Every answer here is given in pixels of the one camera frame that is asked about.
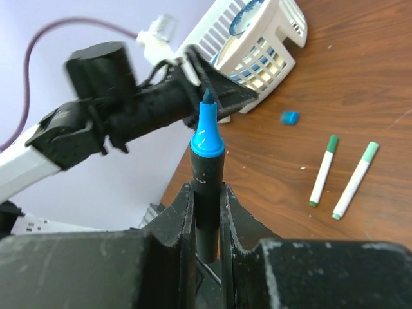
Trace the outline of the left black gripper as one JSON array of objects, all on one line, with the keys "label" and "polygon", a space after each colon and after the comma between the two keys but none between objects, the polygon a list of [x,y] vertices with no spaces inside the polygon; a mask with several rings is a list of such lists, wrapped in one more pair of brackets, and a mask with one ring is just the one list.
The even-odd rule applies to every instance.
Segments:
[{"label": "left black gripper", "polygon": [[218,121],[258,99],[258,93],[216,70],[190,44],[183,55],[164,59],[164,125],[182,120],[195,126],[203,94],[217,103]]}]

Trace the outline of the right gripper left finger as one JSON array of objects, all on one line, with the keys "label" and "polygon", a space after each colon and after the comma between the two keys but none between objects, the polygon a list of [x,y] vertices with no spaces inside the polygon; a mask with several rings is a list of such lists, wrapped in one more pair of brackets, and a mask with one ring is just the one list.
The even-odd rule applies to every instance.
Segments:
[{"label": "right gripper left finger", "polygon": [[18,234],[1,205],[2,308],[194,308],[194,193],[142,229]]}]

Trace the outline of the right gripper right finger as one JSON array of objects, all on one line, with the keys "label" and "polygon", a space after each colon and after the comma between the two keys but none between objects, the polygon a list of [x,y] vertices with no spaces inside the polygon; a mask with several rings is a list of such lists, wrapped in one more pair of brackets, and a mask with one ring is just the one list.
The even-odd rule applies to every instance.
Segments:
[{"label": "right gripper right finger", "polygon": [[221,193],[224,308],[410,308],[411,252],[385,241],[283,239]]}]

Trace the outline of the black blue highlighter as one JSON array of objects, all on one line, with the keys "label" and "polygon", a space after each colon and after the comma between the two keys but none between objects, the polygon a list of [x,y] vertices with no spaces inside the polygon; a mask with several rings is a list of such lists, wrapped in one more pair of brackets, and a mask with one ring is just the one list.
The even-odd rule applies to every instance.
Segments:
[{"label": "black blue highlighter", "polygon": [[196,250],[199,260],[210,264],[218,250],[225,143],[218,129],[218,105],[209,88],[199,108],[198,126],[190,141]]}]

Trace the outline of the blue highlighter cap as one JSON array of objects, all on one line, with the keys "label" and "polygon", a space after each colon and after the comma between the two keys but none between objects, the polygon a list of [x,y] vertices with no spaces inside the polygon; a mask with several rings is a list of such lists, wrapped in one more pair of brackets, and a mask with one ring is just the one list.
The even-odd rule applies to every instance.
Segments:
[{"label": "blue highlighter cap", "polygon": [[280,122],[286,125],[295,125],[299,120],[297,111],[284,111],[280,116]]}]

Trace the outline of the white pen dark green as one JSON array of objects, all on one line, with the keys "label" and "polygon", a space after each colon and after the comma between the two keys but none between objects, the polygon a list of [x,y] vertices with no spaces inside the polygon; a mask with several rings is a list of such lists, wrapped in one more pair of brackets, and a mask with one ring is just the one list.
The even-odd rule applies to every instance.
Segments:
[{"label": "white pen dark green", "polygon": [[329,173],[329,170],[330,170],[333,158],[334,158],[334,154],[335,154],[338,142],[339,142],[339,137],[336,135],[332,135],[329,139],[319,171],[317,173],[317,177],[315,179],[312,193],[309,198],[309,205],[311,207],[316,207],[319,204],[319,201],[321,199],[321,194],[323,192],[323,188],[326,183],[326,179],[328,177],[328,173]]}]

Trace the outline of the white pen light green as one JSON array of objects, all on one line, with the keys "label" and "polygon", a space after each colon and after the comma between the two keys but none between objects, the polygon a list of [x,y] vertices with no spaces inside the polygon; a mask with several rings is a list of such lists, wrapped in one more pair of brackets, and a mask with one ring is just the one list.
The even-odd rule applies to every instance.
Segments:
[{"label": "white pen light green", "polygon": [[333,219],[340,220],[344,216],[378,149],[378,143],[371,141],[368,144],[332,212]]}]

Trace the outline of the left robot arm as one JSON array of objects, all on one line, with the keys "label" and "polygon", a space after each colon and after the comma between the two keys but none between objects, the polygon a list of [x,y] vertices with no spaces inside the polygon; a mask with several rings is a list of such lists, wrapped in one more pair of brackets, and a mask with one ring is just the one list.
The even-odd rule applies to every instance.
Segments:
[{"label": "left robot arm", "polygon": [[91,155],[107,153],[105,141],[127,152],[127,143],[183,120],[194,128],[200,104],[211,98],[223,119],[258,94],[219,72],[190,44],[177,59],[158,61],[161,81],[137,83],[122,42],[104,42],[73,52],[66,70],[77,93],[1,151],[1,235],[11,234],[23,211],[12,196],[66,171]]}]

